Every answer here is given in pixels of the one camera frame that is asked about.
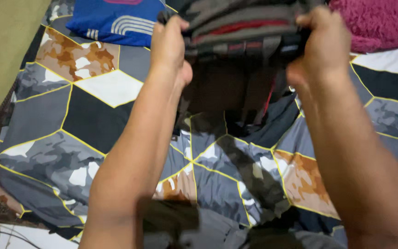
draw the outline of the geometric patterned bedsheet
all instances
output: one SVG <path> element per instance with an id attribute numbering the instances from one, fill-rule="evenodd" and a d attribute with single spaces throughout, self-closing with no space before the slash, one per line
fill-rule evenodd
<path id="1" fill-rule="evenodd" d="M 149 49 L 76 37 L 65 28 L 72 11 L 73 1 L 52 1 L 21 66 L 14 112 L 0 136 L 0 186 L 20 216 L 32 212 L 82 230 L 92 179 L 128 120 Z M 356 57 L 350 75 L 398 158 L 398 50 Z M 293 92 L 271 104 L 263 126 L 250 133 L 230 112 L 186 118 L 154 198 L 191 201 L 247 227 L 293 207 L 322 221 L 325 234 L 344 237 Z"/>

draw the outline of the white stripe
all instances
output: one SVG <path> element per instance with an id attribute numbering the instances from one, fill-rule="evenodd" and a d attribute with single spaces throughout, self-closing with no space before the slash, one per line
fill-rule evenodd
<path id="1" fill-rule="evenodd" d="M 127 27 L 135 27 L 135 28 L 139 28 L 142 30 L 146 30 L 146 31 L 150 31 L 153 32 L 152 28 L 146 27 L 146 26 L 141 26 L 141 25 L 136 25 L 136 24 L 123 24 L 119 27 L 119 31 L 118 34 L 124 35 L 123 30 Z"/>
<path id="2" fill-rule="evenodd" d="M 147 27 L 151 27 L 151 28 L 154 27 L 154 24 L 144 23 L 144 22 L 136 21 L 136 20 L 128 20 L 128 19 L 120 20 L 116 26 L 119 26 L 121 24 L 139 24 L 139 25 L 147 26 Z"/>
<path id="3" fill-rule="evenodd" d="M 141 30 L 141 29 L 137 29 L 137 28 L 132 28 L 132 27 L 125 28 L 125 29 L 122 31 L 122 33 L 125 34 L 125 32 L 127 32 L 127 31 L 134 31 L 134 32 L 138 32 L 138 33 L 147 34 L 147 35 L 150 35 L 150 36 L 153 34 L 153 32 L 148 32 L 148 31 L 145 31 L 145 30 Z"/>
<path id="4" fill-rule="evenodd" d="M 128 19 L 122 19 L 120 20 L 117 24 L 116 27 L 114 28 L 114 33 L 115 34 L 120 34 L 120 30 L 124 24 L 137 24 L 145 27 L 151 28 L 153 30 L 154 24 L 149 24 L 141 21 L 136 21 L 136 20 L 128 20 Z"/>
<path id="5" fill-rule="evenodd" d="M 116 24 L 124 19 L 131 19 L 131 20 L 135 20 L 135 21 L 142 21 L 144 23 L 149 23 L 149 24 L 155 24 L 155 22 L 147 20 L 147 19 L 143 19 L 143 18 L 139 18 L 139 17 L 134 17 L 134 16 L 130 16 L 130 15 L 123 15 L 120 16 L 118 19 L 116 19 L 113 24 L 111 25 L 111 32 L 116 34 L 116 32 L 118 32 L 117 28 L 116 28 Z"/>

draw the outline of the red stripe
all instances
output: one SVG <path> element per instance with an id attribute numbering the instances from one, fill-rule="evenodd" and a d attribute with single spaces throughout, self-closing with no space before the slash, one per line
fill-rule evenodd
<path id="1" fill-rule="evenodd" d="M 210 32 L 213 35 L 221 35 L 226 33 L 235 32 L 241 29 L 253 28 L 253 27 L 262 27 L 262 26 L 282 26 L 288 25 L 288 21 L 286 20 L 252 20 L 252 21 L 244 21 L 235 24 L 229 24 L 222 26 L 218 29 L 215 29 Z"/>

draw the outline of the brown camouflage patch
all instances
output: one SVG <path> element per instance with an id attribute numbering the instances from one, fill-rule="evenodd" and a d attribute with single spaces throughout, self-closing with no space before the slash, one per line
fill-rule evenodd
<path id="1" fill-rule="evenodd" d="M 38 63 L 72 82 L 117 69 L 118 58 L 119 45 L 104 42 L 79 45 L 52 28 L 44 32 L 36 55 Z"/>
<path id="2" fill-rule="evenodd" d="M 282 177 L 287 196 L 293 204 L 339 218 L 325 189 L 315 160 L 282 151 L 275 151 L 274 156 L 279 165 L 287 164 L 286 170 L 281 169 Z"/>
<path id="3" fill-rule="evenodd" d="M 192 165 L 158 184 L 153 199 L 196 202 L 196 186 Z"/>

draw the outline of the cable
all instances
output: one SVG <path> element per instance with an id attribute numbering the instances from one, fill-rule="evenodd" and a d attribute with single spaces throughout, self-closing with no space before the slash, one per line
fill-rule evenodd
<path id="1" fill-rule="evenodd" d="M 30 240 L 26 240 L 26 239 L 24 239 L 24 238 L 22 238 L 22 237 L 20 237 L 20 236 L 18 236 L 18 235 L 9 234 L 9 233 L 3 232 L 3 231 L 0 231 L 0 233 L 1 233 L 1 234 L 8 234 L 8 235 L 14 236 L 14 237 L 16 237 L 16 238 L 18 238 L 18 239 L 22 239 L 22 240 L 24 240 L 25 242 L 29 243 L 30 245 L 34 246 L 35 248 L 42 249 L 41 247 L 39 247 L 39 246 L 33 244 Z"/>

